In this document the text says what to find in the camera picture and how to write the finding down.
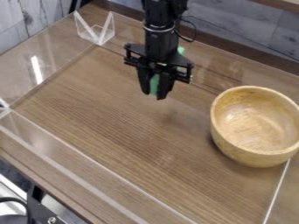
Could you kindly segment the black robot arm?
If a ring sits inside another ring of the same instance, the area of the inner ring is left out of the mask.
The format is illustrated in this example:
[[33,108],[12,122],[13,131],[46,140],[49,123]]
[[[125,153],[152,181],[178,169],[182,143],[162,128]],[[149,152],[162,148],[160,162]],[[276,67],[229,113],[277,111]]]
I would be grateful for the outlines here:
[[141,0],[144,44],[124,45],[124,63],[134,67],[141,91],[162,100],[176,81],[190,83],[193,64],[178,52],[181,15],[188,0]]

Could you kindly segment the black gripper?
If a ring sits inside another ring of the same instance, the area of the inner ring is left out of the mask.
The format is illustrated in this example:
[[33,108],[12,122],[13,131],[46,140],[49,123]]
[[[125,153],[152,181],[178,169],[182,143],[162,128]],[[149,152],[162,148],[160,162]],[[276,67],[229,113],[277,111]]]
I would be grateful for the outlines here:
[[180,37],[176,24],[169,27],[144,26],[144,43],[124,45],[124,63],[134,67],[145,95],[150,92],[150,79],[158,74],[157,100],[166,97],[174,81],[190,82],[193,64],[177,53]]

